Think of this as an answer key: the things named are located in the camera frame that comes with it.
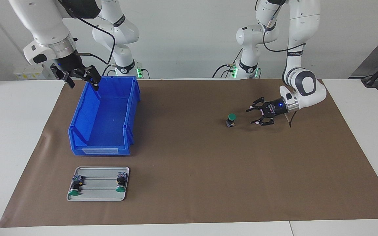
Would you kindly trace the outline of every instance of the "aluminum tray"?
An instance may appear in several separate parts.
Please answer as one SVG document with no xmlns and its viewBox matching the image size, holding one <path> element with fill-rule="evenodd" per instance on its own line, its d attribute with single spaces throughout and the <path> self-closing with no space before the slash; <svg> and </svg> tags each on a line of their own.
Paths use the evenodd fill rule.
<svg viewBox="0 0 378 236">
<path fill-rule="evenodd" d="M 128 174 L 128 167 L 78 167 L 74 175 L 84 177 L 84 185 L 81 187 L 80 195 L 70 196 L 67 194 L 68 201 L 122 201 L 125 199 L 126 191 L 119 193 L 116 191 L 117 173 L 124 171 Z"/>
</svg>

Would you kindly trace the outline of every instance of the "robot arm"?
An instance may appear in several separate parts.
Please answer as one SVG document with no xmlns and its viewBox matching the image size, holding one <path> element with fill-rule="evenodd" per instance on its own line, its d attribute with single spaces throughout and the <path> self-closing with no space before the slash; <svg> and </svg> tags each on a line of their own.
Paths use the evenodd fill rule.
<svg viewBox="0 0 378 236">
<path fill-rule="evenodd" d="M 116 74 L 124 76 L 142 77 L 141 64 L 134 60 L 131 50 L 125 44 L 136 42 L 139 39 L 138 28 L 126 19 L 117 0 L 102 0 L 102 9 L 99 18 L 109 22 L 101 24 L 99 28 L 111 33 L 112 38 L 97 29 L 93 29 L 93 38 L 96 42 L 105 46 L 109 51 L 114 47 L 113 57 L 115 60 Z"/>
<path fill-rule="evenodd" d="M 266 30 L 266 25 L 273 14 L 278 16 L 279 5 L 271 4 L 267 0 L 261 0 L 256 11 L 256 19 L 259 21 L 256 25 L 239 28 L 236 34 L 237 43 L 242 46 L 243 51 L 241 59 L 236 62 L 237 78 L 252 78 L 258 68 L 259 57 L 261 52 L 257 47 L 258 44 L 270 43 L 275 41 L 279 36 L 279 27 L 276 21 L 273 21 Z"/>
<path fill-rule="evenodd" d="M 252 123 L 262 126 L 273 124 L 273 118 L 277 115 L 313 106 L 326 98 L 324 85 L 316 79 L 313 72 L 301 66 L 303 47 L 319 27 L 320 0 L 261 0 L 256 18 L 260 20 L 260 25 L 262 26 L 262 29 L 257 31 L 261 33 L 262 40 L 257 40 L 257 42 L 267 43 L 267 34 L 275 28 L 278 11 L 285 3 L 290 6 L 290 33 L 283 81 L 285 85 L 292 87 L 294 91 L 291 92 L 285 86 L 281 86 L 281 97 L 279 99 L 266 102 L 261 97 L 253 102 L 246 112 L 254 109 L 260 110 L 261 118 Z M 238 66 L 241 67 L 244 63 L 245 61 L 243 61 L 242 57 Z"/>
<path fill-rule="evenodd" d="M 94 66 L 85 67 L 78 55 L 75 41 L 62 22 L 59 5 L 52 0 L 9 0 L 24 26 L 30 30 L 34 41 L 24 48 L 30 64 L 54 60 L 51 70 L 57 79 L 66 81 L 71 88 L 71 77 L 91 83 L 95 90 L 101 79 Z M 95 18 L 101 11 L 99 0 L 63 0 L 62 6 L 73 18 Z"/>
</svg>

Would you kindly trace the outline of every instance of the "brown work surface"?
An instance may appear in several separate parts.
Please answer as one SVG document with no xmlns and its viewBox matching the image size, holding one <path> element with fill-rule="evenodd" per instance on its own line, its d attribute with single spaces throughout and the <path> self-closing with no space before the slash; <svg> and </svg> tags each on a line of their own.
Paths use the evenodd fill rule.
<svg viewBox="0 0 378 236">
<path fill-rule="evenodd" d="M 0 227 L 378 218 L 378 177 L 329 94 L 292 128 L 261 127 L 244 110 L 280 80 L 139 81 L 132 156 L 79 157 L 67 130 L 83 85 L 63 88 Z M 126 199 L 68 202 L 78 166 L 130 167 Z"/>
</svg>

